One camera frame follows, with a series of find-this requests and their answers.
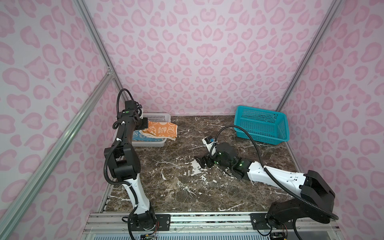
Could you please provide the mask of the teal patterned towel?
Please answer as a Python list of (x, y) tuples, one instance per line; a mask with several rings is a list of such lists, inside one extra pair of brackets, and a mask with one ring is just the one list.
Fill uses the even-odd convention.
[(161, 142), (165, 140), (165, 138), (148, 137), (146, 135), (143, 135), (139, 130), (136, 130), (133, 133), (133, 141), (135, 142)]

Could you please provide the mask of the orange patterned towel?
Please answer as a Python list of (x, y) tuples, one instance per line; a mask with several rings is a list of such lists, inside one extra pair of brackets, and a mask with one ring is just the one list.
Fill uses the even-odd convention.
[(145, 130), (140, 130), (143, 135), (148, 137), (165, 138), (175, 141), (178, 136), (178, 126), (170, 122), (151, 122)]

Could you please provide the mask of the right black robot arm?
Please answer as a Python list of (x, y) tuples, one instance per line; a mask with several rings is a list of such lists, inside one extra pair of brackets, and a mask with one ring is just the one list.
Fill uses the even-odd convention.
[(292, 199), (271, 204), (264, 224), (279, 228), (288, 221), (310, 218), (318, 223), (328, 224), (338, 220), (333, 213), (335, 192), (323, 177), (315, 171), (297, 173), (262, 165), (238, 156), (234, 147), (227, 143), (214, 146), (207, 144), (207, 151), (195, 160), (201, 168), (217, 166), (238, 180), (263, 183), (277, 187), (289, 194)]

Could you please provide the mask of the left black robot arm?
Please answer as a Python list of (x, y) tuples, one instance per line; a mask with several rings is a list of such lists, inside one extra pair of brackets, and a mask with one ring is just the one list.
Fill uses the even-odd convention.
[(129, 228), (140, 226), (151, 231), (156, 227), (156, 215), (147, 198), (141, 180), (141, 163), (133, 146), (134, 131), (148, 125), (140, 117), (139, 104), (133, 100), (125, 102), (125, 109), (118, 110), (113, 129), (117, 130), (112, 146), (104, 150), (104, 177), (111, 185), (122, 185), (127, 191), (133, 210), (127, 217)]

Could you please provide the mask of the white plastic basket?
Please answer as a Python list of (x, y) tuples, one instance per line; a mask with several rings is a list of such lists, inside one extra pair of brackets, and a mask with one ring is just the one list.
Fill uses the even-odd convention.
[(144, 130), (133, 133), (133, 147), (161, 148), (167, 140), (175, 140), (176, 125), (171, 123), (171, 115), (166, 113), (144, 113), (149, 125)]

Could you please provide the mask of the teal plastic basket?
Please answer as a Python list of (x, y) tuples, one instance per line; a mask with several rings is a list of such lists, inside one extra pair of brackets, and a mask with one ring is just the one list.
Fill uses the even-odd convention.
[(234, 125), (246, 130), (257, 142), (278, 145), (290, 140), (287, 116), (280, 112), (239, 106)]

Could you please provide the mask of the left diagonal aluminium strut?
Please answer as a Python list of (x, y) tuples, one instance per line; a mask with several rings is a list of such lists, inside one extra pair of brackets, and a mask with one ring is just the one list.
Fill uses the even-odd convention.
[(104, 91), (115, 80), (114, 74), (106, 74), (96, 89), (92, 92), (76, 116), (70, 122), (59, 140), (51, 148), (51, 151), (43, 159), (35, 173), (22, 188), (20, 194), (10, 205), (1, 219), (1, 239), (7, 240), (23, 218), (24, 214), (33, 203), (41, 188), (48, 180), (54, 168), (64, 156), (73, 139), (86, 122), (95, 105), (102, 97)]

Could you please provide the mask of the right corner aluminium post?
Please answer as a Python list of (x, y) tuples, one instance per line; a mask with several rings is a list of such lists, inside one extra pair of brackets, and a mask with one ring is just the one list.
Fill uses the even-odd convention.
[(325, 17), (323, 18), (321, 24), (319, 25), (316, 34), (311, 40), (310, 45), (298, 66), (298, 69), (296, 70), (295, 74), (292, 77), (292, 80), (290, 81), (286, 91), (284, 92), (283, 97), (276, 108), (276, 112), (282, 112), (284, 105), (287, 103), (291, 93), (294, 91), (295, 86), (299, 82), (308, 63), (310, 62), (312, 56), (315, 54), (318, 46), (320, 45), (323, 37), (327, 33), (328, 29), (331, 27), (334, 19), (339, 14), (341, 8), (343, 7), (343, 4), (344, 1), (342, 0), (333, 0), (331, 2), (331, 5), (327, 13), (325, 14)]

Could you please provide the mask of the corner aluminium post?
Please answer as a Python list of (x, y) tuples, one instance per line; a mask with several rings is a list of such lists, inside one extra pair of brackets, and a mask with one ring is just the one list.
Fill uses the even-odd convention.
[(298, 66), (298, 69), (296, 70), (295, 74), (292, 77), (292, 80), (290, 81), (286, 91), (284, 92), (283, 97), (276, 108), (276, 112), (282, 112), (284, 105), (287, 103), (291, 93), (294, 91), (295, 86), (299, 82), (308, 63), (310, 62), (312, 56), (315, 54), (318, 46), (320, 45), (323, 37), (327, 33), (328, 29), (331, 27), (334, 19), (339, 14), (341, 8), (343, 7), (343, 4), (344, 1), (342, 0), (333, 0), (331, 2), (331, 5), (327, 13), (325, 14), (325, 17), (323, 18), (321, 24), (319, 25), (316, 34), (311, 40), (310, 45)]
[(107, 48), (97, 30), (96, 24), (93, 21), (92, 15), (87, 7), (87, 4), (85, 1), (79, 1), (79, 0), (74, 0), (73, 3), (76, 5), (79, 14), (81, 15), (86, 29), (89, 31), (91, 38), (93, 40), (93, 43), (96, 46), (96, 49), (98, 50), (102, 60), (105, 63), (105, 66), (107, 68), (107, 74), (111, 77), (112, 81), (115, 83), (120, 95), (117, 96), (116, 98), (116, 110), (117, 113), (119, 113), (119, 107), (120, 107), (120, 101), (123, 99), (124, 101), (129, 101), (130, 99), (127, 97), (126, 94), (123, 93), (123, 84), (120, 81), (120, 78), (116, 72), (116, 69), (111, 61), (111, 58), (107, 52)]

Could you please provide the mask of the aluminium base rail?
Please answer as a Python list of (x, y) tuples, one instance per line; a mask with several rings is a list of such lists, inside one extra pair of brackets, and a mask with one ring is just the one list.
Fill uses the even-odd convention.
[[(126, 213), (91, 214), (82, 240), (128, 240)], [(335, 221), (320, 224), (309, 218), (292, 221), (279, 229), (265, 223), (265, 212), (191, 212), (160, 213), (159, 230), (153, 240), (342, 240), (344, 236)]]

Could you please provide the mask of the left corner aluminium post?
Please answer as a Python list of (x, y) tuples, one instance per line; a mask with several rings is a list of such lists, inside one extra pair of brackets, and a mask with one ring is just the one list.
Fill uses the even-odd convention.
[(81, 15), (86, 29), (89, 31), (91, 38), (93, 40), (93, 43), (96, 46), (96, 49), (98, 50), (102, 60), (105, 63), (105, 66), (107, 68), (107, 74), (111, 77), (112, 81), (115, 83), (120, 95), (117, 96), (116, 98), (116, 110), (117, 113), (119, 113), (119, 107), (120, 107), (120, 101), (123, 99), (124, 101), (129, 101), (130, 99), (127, 97), (126, 94), (123, 93), (123, 84), (120, 81), (120, 78), (116, 72), (116, 69), (111, 61), (111, 58), (107, 52), (107, 48), (97, 30), (96, 24), (93, 21), (92, 15), (87, 7), (87, 4), (85, 1), (79, 1), (79, 0), (74, 0), (73, 3), (76, 5), (79, 14)]

